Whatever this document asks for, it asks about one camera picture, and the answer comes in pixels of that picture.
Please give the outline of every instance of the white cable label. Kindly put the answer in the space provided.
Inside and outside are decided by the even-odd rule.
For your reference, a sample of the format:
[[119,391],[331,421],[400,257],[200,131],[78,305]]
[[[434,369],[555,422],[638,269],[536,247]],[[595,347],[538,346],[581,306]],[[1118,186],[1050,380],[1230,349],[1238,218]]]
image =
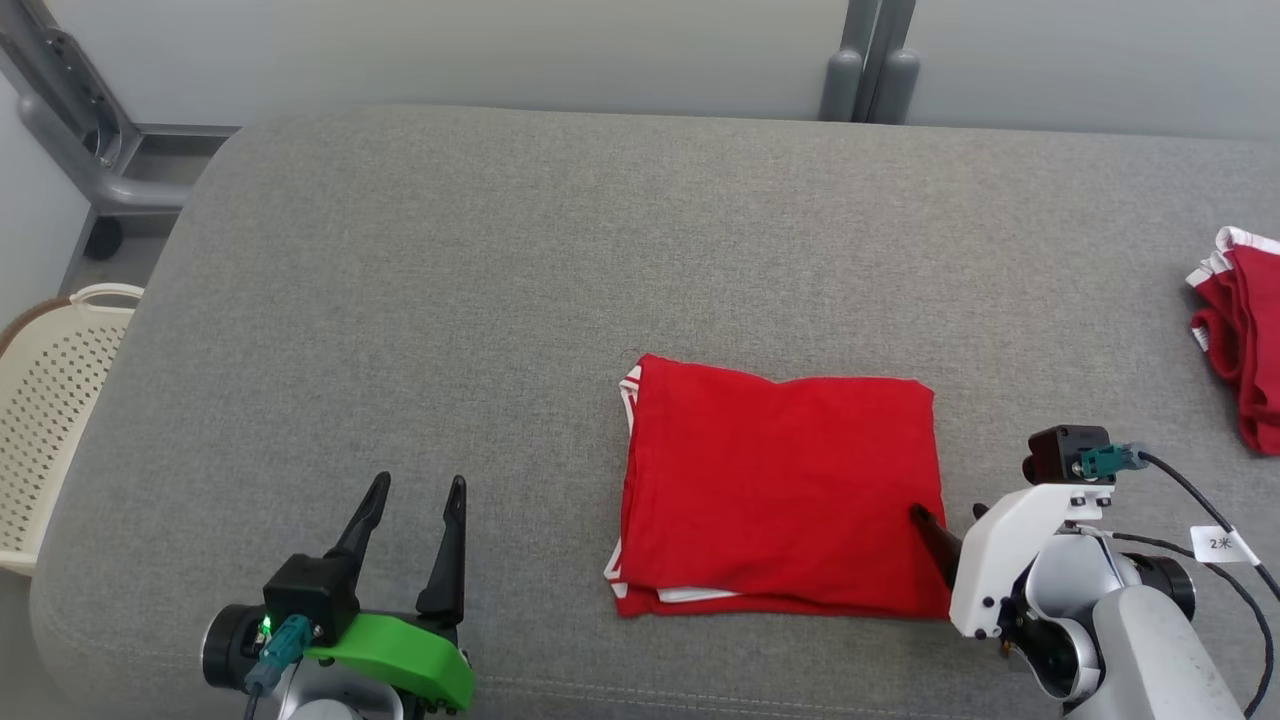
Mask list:
[[1260,565],[1257,555],[1249,550],[1240,533],[1230,533],[1217,525],[1196,525],[1192,528],[1192,550],[1201,562],[1248,562]]

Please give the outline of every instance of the black cable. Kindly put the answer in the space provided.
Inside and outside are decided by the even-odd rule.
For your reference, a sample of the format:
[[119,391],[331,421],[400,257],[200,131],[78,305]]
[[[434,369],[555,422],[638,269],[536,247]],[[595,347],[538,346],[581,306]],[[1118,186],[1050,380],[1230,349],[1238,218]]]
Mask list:
[[[1185,547],[1180,547],[1162,539],[1134,536],[1129,533],[1111,533],[1111,537],[1119,541],[1140,542],[1144,544],[1167,550],[1170,552],[1176,552],[1178,555],[1190,557],[1192,560],[1196,559],[1194,552],[1187,550]],[[1210,571],[1212,571],[1219,578],[1222,578],[1224,580],[1228,582],[1228,584],[1231,585],[1231,588],[1236,592],[1236,594],[1240,596],[1240,600],[1243,600],[1244,603],[1249,606],[1249,610],[1253,611],[1253,618],[1257,619],[1258,621],[1258,629],[1262,630],[1262,647],[1263,647],[1262,678],[1258,680],[1258,689],[1257,692],[1253,693],[1253,700],[1251,700],[1249,705],[1245,706],[1244,708],[1244,716],[1253,717],[1253,714],[1258,710],[1258,706],[1262,705],[1262,698],[1266,697],[1267,694],[1267,687],[1271,685],[1271,673],[1275,670],[1275,641],[1271,637],[1271,625],[1267,624],[1267,618],[1266,615],[1262,614],[1262,609],[1258,607],[1258,602],[1253,600],[1253,596],[1249,594],[1249,591],[1244,589],[1244,585],[1242,585],[1240,582],[1235,579],[1235,577],[1233,577],[1222,568],[1213,565],[1212,562],[1203,562],[1202,565],[1208,568]]]
[[[1229,523],[1226,518],[1224,518],[1222,514],[1217,511],[1217,507],[1213,507],[1213,503],[1210,502],[1203,493],[1201,493],[1199,488],[1197,488],[1194,483],[1183,477],[1181,473],[1175,470],[1172,465],[1165,462],[1160,457],[1156,457],[1155,455],[1144,450],[1138,451],[1138,459],[1146,460],[1147,462],[1151,462],[1156,468],[1164,470],[1166,475],[1178,482],[1178,484],[1183,486],[1183,489],[1189,492],[1190,496],[1196,498],[1196,502],[1198,502],[1201,507],[1203,507],[1204,511],[1208,512],[1211,518],[1213,518],[1213,521],[1216,521],[1219,525],[1222,527],[1224,530],[1229,533],[1235,532],[1235,528],[1231,525],[1231,523]],[[1254,565],[1253,569],[1258,573],[1258,577],[1262,578],[1262,582],[1267,585],[1267,589],[1271,591],[1271,594],[1274,594],[1276,600],[1280,601],[1280,584],[1277,584],[1276,579],[1271,577],[1271,571],[1267,570],[1261,561],[1257,565]]]
[[248,692],[248,705],[244,706],[244,720],[253,720],[257,712],[257,698],[262,694],[262,685],[253,683],[253,689]]

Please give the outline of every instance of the white laundry basket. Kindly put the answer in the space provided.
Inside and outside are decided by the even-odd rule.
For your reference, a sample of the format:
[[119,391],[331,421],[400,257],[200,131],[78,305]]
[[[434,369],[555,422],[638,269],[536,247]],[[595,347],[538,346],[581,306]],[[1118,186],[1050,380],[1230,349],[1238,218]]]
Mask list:
[[0,568],[33,574],[49,516],[115,359],[131,307],[92,297],[142,297],[102,283],[32,307],[0,334]]

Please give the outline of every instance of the gray floor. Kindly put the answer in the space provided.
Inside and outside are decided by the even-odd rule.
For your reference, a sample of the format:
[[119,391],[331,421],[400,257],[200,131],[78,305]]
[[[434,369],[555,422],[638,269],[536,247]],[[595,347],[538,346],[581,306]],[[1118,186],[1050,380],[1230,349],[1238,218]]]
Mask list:
[[[223,138],[148,137],[125,176],[191,183],[200,177]],[[109,260],[76,258],[67,291],[101,282],[146,287],[174,215],[123,218],[124,242]],[[0,717],[5,720],[87,720],[73,707],[38,662],[28,609],[31,580],[0,570]]]

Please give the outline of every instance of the gray fabric tablecloth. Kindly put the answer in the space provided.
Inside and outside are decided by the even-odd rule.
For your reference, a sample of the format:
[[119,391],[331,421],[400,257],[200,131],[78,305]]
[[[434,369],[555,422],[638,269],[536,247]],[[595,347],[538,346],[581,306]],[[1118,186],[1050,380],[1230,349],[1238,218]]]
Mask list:
[[[360,597],[411,609],[462,473],[475,717],[1053,717],[943,623],[618,619],[617,382],[640,351],[919,378],[960,530],[1023,487],[1030,433],[1101,424],[1280,561],[1280,464],[1238,439],[1183,284],[1220,225],[1280,236],[1277,188],[1274,146],[1170,138],[421,106],[247,128],[178,220],[67,478],[41,652],[95,717],[237,716],[201,678],[210,618],[328,548],[384,469]],[[1207,523],[1155,471],[1121,478],[1108,519],[1181,542]],[[1247,700],[1252,616],[1193,575]]]

